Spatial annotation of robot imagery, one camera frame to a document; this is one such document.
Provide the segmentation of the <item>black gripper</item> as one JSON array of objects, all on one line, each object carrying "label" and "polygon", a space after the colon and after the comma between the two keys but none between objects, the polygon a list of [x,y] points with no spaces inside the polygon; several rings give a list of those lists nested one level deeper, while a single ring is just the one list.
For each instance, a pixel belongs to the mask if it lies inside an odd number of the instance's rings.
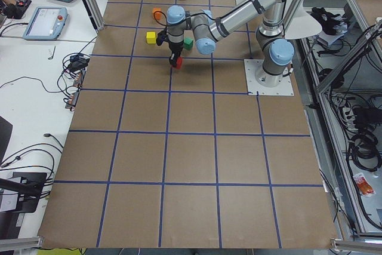
[{"label": "black gripper", "polygon": [[177,66],[178,55],[180,55],[183,50],[183,43],[184,43],[183,33],[180,35],[172,35],[170,33],[168,34],[168,45],[171,50],[171,55],[170,55],[171,66]]}]

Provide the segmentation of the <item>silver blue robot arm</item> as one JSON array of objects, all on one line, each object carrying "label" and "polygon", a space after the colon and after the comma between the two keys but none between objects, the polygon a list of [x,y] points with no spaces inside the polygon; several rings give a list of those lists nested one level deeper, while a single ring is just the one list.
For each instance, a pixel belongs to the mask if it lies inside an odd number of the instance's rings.
[{"label": "silver blue robot arm", "polygon": [[294,55],[293,45],[281,35],[286,1],[244,0],[216,18],[208,10],[191,13],[179,5],[173,5],[167,10],[167,26],[157,41],[168,43],[171,50],[169,63],[174,68],[180,68],[184,31],[192,31],[199,53],[209,55],[215,51],[218,41],[257,16],[262,16],[263,22],[256,34],[264,54],[262,71],[267,76],[281,76]]}]

